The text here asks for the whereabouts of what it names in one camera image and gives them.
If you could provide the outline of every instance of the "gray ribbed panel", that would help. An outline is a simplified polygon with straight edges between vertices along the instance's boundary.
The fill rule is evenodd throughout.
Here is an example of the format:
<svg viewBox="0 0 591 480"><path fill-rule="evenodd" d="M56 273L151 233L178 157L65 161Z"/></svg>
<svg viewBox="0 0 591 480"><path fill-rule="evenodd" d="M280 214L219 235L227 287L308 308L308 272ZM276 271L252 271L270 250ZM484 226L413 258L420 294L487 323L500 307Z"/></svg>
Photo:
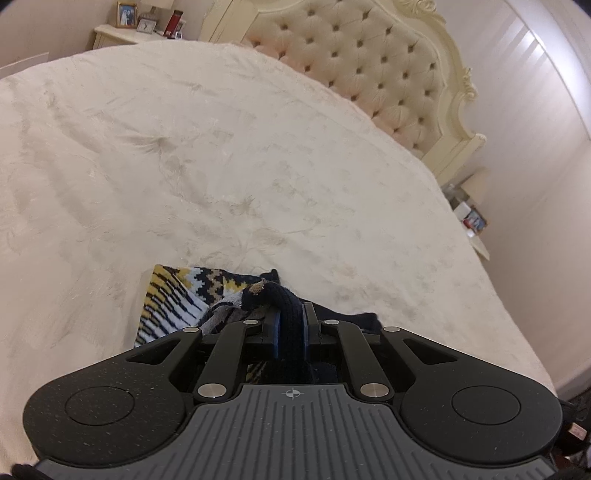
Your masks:
<svg viewBox="0 0 591 480"><path fill-rule="evenodd" d="M481 469L416 444L388 407L352 399L342 385L246 385L238 398L199 407L187 428L149 458L110 469L43 461L55 480L541 480L551 468Z"/></svg>

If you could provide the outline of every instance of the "cream upholstered headboard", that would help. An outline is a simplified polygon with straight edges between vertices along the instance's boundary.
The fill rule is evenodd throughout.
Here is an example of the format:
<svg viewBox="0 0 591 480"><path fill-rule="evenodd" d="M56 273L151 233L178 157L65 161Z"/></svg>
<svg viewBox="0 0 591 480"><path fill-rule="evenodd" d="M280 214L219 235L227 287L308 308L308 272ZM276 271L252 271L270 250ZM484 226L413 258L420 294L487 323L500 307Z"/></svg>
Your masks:
<svg viewBox="0 0 591 480"><path fill-rule="evenodd" d="M200 40L237 41L314 78L450 181L486 137L477 95L433 0L217 0Z"/></svg>

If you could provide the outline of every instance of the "white bedspread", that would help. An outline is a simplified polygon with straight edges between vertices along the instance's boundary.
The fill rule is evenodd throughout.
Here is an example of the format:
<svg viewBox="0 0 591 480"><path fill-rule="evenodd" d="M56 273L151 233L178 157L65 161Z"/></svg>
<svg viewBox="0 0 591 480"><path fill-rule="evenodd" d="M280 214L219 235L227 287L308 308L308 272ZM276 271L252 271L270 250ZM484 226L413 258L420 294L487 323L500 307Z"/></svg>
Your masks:
<svg viewBox="0 0 591 480"><path fill-rule="evenodd" d="M45 382L132 346L156 263L299 296L551 387L431 173L251 50L154 42L0 82L0 471Z"/></svg>

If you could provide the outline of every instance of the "framed photo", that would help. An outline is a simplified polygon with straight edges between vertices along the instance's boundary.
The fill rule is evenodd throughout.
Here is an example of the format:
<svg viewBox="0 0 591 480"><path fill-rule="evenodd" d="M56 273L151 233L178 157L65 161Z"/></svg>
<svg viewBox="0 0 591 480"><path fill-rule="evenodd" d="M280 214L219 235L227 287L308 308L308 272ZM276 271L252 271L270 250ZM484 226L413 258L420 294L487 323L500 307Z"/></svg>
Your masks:
<svg viewBox="0 0 591 480"><path fill-rule="evenodd" d="M138 5L117 2L117 28L137 28Z"/></svg>
<svg viewBox="0 0 591 480"><path fill-rule="evenodd" d="M464 218L464 225L468 228L471 228L475 234L480 235L484 228L488 225L488 222L485 218L480 214L475 207L472 207L470 213Z"/></svg>

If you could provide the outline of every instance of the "metal screw head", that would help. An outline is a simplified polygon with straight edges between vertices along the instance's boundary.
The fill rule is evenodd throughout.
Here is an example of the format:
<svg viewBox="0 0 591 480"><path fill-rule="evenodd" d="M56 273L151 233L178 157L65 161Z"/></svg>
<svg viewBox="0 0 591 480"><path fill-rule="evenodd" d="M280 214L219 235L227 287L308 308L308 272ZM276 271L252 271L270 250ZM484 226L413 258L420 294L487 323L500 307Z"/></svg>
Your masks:
<svg viewBox="0 0 591 480"><path fill-rule="evenodd" d="M206 398L218 398L226 392L226 387L219 383L206 383L197 389L197 393Z"/></svg>
<svg viewBox="0 0 591 480"><path fill-rule="evenodd" d="M361 386L359 391L366 397L371 398L385 397L390 393L390 389L381 383L366 383Z"/></svg>

